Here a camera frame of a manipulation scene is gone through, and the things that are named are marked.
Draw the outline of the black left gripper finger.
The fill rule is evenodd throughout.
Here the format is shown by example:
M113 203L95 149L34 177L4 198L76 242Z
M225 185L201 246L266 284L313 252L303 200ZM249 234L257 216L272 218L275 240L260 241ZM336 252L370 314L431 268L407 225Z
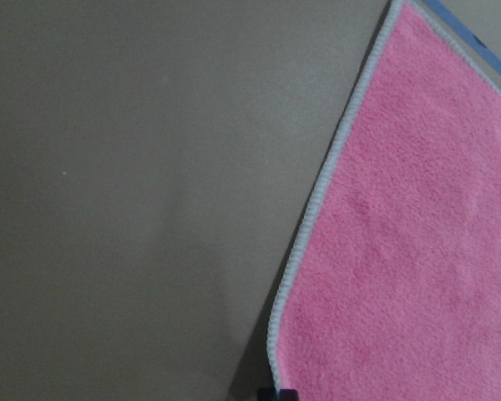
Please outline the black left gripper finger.
M256 391L258 401L299 401L299 394L295 389L259 388Z

